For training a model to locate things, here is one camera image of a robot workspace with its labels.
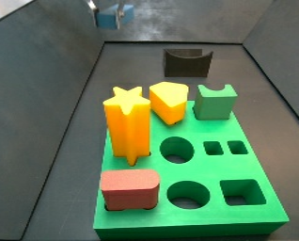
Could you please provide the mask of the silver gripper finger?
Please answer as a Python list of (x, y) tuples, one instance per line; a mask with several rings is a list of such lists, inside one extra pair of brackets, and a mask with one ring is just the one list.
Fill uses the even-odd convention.
[(87, 6), (89, 6), (89, 9), (90, 9), (91, 13), (97, 14), (98, 8), (97, 8), (93, 0), (86, 0), (86, 4), (87, 4)]
[(116, 9), (116, 29), (120, 29), (120, 20), (124, 18), (125, 0), (118, 0)]

